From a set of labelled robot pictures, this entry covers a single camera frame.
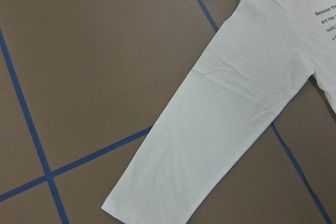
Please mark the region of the white long-sleeve printed t-shirt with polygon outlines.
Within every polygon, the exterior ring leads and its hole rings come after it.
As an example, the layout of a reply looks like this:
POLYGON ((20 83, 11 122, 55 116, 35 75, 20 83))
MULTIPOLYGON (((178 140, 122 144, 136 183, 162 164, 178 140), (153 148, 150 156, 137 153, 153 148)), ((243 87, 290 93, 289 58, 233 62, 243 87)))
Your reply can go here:
POLYGON ((310 76, 335 107, 335 0, 241 0, 102 209, 186 223, 310 76))

